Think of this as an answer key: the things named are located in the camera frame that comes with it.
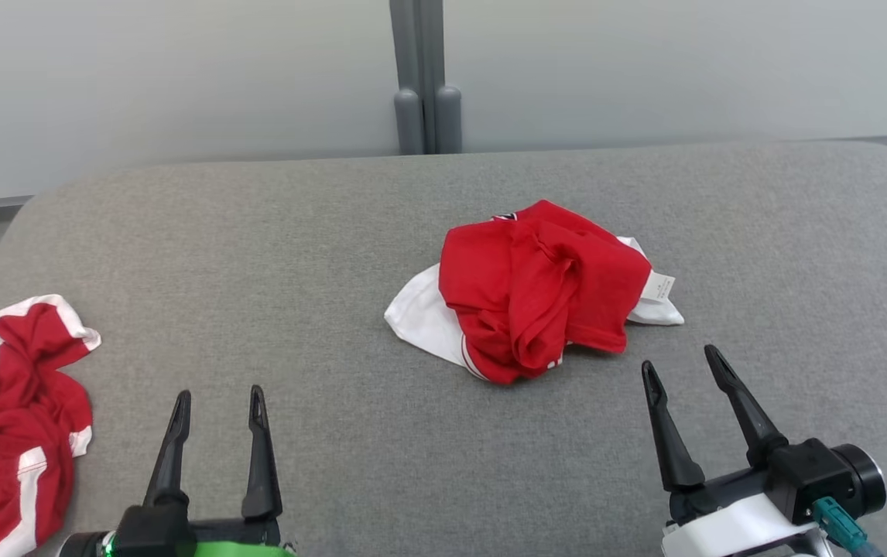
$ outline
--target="white wall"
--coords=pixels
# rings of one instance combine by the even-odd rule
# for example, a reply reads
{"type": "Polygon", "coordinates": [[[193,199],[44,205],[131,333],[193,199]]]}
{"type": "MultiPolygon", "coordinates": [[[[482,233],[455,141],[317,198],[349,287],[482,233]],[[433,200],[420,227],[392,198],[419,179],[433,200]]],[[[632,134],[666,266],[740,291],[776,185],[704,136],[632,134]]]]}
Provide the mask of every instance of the white wall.
{"type": "Polygon", "coordinates": [[[465,151],[887,135],[887,1],[443,7],[465,151]]]}
{"type": "Polygon", "coordinates": [[[154,162],[391,155],[385,0],[0,0],[0,197],[154,162]]]}

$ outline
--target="red and white garment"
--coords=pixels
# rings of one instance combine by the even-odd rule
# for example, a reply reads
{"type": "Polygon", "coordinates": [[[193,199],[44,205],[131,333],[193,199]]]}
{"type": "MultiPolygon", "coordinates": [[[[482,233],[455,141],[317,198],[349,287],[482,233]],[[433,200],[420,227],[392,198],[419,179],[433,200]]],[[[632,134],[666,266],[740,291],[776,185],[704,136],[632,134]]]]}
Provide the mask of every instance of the red and white garment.
{"type": "Polygon", "coordinates": [[[61,528],[93,415],[82,385],[58,370],[99,345],[62,296],[0,310],[0,557],[61,528]]]}
{"type": "Polygon", "coordinates": [[[635,239],[550,201],[454,228],[441,260],[404,286],[385,320],[482,380],[538,377],[563,363],[565,344],[622,352],[626,320],[684,323],[674,279],[651,269],[635,239]]]}

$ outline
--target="gray table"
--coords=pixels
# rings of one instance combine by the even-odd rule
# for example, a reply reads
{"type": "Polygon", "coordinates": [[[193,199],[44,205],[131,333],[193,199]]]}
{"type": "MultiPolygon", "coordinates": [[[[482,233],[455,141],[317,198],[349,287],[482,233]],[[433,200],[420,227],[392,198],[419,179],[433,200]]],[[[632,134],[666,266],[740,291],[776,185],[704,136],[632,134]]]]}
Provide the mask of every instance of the gray table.
{"type": "MultiPolygon", "coordinates": [[[[0,244],[0,307],[65,295],[103,334],[68,368],[94,441],[67,530],[142,497],[193,392],[191,516],[236,515],[246,399],[268,396],[283,525],[317,555],[655,555],[666,520],[639,362],[708,476],[745,444],[717,344],[792,440],[867,449],[887,479],[887,148],[858,142],[216,163],[133,170],[30,201],[0,244]],[[382,311],[447,229],[540,197],[635,236],[677,276],[677,328],[621,356],[483,384],[382,311]]],[[[862,521],[887,552],[887,507],[862,521]]]]}

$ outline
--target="clothing tag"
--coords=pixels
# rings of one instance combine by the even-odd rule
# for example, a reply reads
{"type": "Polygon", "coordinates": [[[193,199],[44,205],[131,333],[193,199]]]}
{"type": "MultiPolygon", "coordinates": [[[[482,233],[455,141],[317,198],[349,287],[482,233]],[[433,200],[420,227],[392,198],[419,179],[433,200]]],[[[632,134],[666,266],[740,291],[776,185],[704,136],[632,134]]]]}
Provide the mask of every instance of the clothing tag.
{"type": "Polygon", "coordinates": [[[642,294],[639,299],[652,299],[663,301],[670,296],[670,288],[674,286],[674,277],[661,275],[659,272],[649,272],[649,278],[646,279],[646,285],[642,288],[642,294]]]}

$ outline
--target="red fabric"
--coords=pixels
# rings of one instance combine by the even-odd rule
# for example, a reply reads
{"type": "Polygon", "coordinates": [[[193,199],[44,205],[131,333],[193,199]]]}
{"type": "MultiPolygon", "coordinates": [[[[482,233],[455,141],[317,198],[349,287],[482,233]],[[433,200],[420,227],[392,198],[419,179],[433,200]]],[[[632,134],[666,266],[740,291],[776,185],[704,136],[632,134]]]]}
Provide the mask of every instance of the red fabric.
{"type": "Polygon", "coordinates": [[[626,317],[651,265],[581,215],[542,200],[447,233],[440,293],[467,355],[495,383],[535,378],[568,341],[626,349],[626,317]]]}
{"type": "MultiPolygon", "coordinates": [[[[66,320],[71,313],[75,324],[94,335],[60,296],[42,299],[59,300],[58,306],[67,308],[66,320]]],[[[20,471],[43,470],[36,480],[36,501],[30,501],[36,509],[34,526],[23,533],[30,548],[61,528],[74,480],[71,443],[78,435],[84,451],[87,436],[83,441],[80,432],[90,435],[93,420],[85,389],[58,371],[89,354],[90,345],[70,334],[58,306],[15,304],[0,312],[0,542],[22,532],[15,531],[22,520],[19,459],[40,448],[44,462],[20,471]],[[18,314],[4,315],[9,311],[18,314]]],[[[96,336],[92,347],[98,344],[96,336]]]]}

